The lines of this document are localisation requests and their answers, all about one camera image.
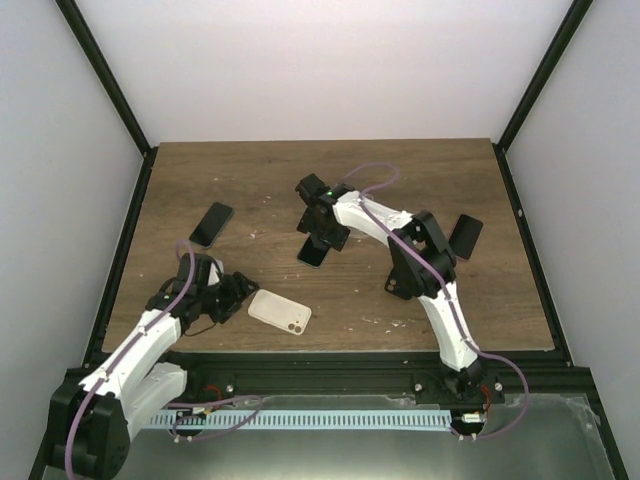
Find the beige phone case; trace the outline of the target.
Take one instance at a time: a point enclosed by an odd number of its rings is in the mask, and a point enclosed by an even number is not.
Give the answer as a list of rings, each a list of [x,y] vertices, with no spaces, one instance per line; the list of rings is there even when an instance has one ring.
[[[302,335],[312,316],[310,307],[265,289],[255,293],[248,315],[293,335]]]

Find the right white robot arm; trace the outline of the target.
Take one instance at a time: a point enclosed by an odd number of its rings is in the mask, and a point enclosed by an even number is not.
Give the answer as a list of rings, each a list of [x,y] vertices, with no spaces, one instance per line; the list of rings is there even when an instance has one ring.
[[[306,205],[297,225],[307,236],[298,261],[320,267],[329,251],[344,248],[352,230],[387,246],[392,268],[385,288],[403,300],[419,301],[437,340],[445,393],[458,403],[471,400],[484,372],[457,294],[455,267],[462,255],[434,215],[394,210],[348,184],[329,186],[314,174],[300,180],[295,191]]]

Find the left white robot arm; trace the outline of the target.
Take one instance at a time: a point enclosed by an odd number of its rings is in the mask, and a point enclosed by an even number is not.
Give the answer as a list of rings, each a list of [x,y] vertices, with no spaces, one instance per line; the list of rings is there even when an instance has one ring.
[[[221,261],[189,252],[175,275],[145,304],[125,339],[82,379],[53,393],[45,433],[46,462],[69,479],[112,479],[134,439],[173,400],[191,404],[204,392],[203,377],[162,361],[202,316],[228,321],[258,283]]]

